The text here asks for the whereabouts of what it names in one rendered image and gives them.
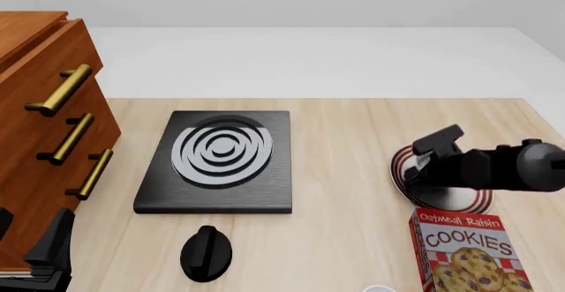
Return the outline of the white plate with red rings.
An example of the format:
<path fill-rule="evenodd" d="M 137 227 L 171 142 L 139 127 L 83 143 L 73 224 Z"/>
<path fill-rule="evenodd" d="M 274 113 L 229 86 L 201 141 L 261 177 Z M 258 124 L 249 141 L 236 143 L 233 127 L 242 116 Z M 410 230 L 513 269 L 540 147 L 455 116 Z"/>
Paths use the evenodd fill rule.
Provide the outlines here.
<path fill-rule="evenodd" d="M 412 146 L 400 148 L 392 156 L 389 173 L 393 185 L 414 206 L 463 213 L 488 213 L 495 202 L 494 191 L 470 188 L 443 188 L 419 185 L 411 179 L 430 161 L 430 154 L 417 156 Z"/>

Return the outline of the flat black stove plate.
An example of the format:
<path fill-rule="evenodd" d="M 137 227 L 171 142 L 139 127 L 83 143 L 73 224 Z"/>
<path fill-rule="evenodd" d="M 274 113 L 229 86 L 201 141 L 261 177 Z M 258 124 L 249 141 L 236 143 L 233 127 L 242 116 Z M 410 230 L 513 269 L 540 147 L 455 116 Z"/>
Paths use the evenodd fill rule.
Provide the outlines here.
<path fill-rule="evenodd" d="M 290 214 L 289 111 L 173 111 L 137 214 Z"/>

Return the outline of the oatmeal raisin cookies box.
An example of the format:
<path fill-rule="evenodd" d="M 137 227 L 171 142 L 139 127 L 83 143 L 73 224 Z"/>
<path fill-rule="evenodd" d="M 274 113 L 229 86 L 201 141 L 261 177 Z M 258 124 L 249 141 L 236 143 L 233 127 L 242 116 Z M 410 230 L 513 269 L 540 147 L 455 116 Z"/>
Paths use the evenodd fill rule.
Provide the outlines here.
<path fill-rule="evenodd" d="M 534 292 L 498 216 L 417 208 L 409 227 L 424 292 Z"/>

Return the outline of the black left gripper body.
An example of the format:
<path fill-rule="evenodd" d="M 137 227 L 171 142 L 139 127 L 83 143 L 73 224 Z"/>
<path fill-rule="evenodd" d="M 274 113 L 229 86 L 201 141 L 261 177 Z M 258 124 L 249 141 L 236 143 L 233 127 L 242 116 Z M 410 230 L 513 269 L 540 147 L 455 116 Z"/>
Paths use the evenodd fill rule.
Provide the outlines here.
<path fill-rule="evenodd" d="M 0 292 L 67 292 L 72 267 L 0 267 Z"/>

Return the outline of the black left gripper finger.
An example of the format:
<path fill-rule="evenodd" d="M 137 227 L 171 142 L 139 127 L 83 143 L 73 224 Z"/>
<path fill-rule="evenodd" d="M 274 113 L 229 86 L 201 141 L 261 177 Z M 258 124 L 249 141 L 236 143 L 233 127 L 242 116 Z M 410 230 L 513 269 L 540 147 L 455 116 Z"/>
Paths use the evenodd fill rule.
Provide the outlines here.
<path fill-rule="evenodd" d="M 39 241 L 25 254 L 23 260 L 32 273 L 72 272 L 70 246 L 75 214 L 61 208 Z"/>
<path fill-rule="evenodd" d="M 13 221 L 14 215 L 9 212 L 8 209 L 0 207 L 0 241 L 3 240 L 6 235 L 11 223 Z"/>

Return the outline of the round black stove knob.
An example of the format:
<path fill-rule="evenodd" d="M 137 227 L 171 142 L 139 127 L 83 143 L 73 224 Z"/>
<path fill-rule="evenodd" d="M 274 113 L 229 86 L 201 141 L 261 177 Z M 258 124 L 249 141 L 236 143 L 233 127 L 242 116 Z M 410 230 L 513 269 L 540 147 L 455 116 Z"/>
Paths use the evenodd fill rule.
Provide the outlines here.
<path fill-rule="evenodd" d="M 180 265 L 192 281 L 208 283 L 229 269 L 232 246 L 229 238 L 210 225 L 204 225 L 186 241 L 180 254 Z"/>

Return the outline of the wooden cabinet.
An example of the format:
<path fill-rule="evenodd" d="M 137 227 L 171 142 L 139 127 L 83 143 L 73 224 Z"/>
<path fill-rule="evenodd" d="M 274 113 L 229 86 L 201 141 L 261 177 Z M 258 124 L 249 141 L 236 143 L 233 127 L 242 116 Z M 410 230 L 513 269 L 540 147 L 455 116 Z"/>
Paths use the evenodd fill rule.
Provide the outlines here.
<path fill-rule="evenodd" d="M 0 74 L 74 20 L 63 11 L 0 11 Z"/>

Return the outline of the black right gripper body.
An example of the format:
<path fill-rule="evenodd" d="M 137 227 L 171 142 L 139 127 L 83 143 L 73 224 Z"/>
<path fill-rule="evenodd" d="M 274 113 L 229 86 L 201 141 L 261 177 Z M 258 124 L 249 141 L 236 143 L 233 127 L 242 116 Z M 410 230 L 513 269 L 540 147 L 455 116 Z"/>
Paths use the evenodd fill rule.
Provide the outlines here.
<path fill-rule="evenodd" d="M 430 169 L 438 164 L 435 160 L 424 162 L 415 161 L 406 167 L 403 172 L 403 188 L 407 191 L 412 189 L 423 189 L 423 188 L 440 188 L 441 185 L 438 180 L 434 179 L 430 175 Z"/>

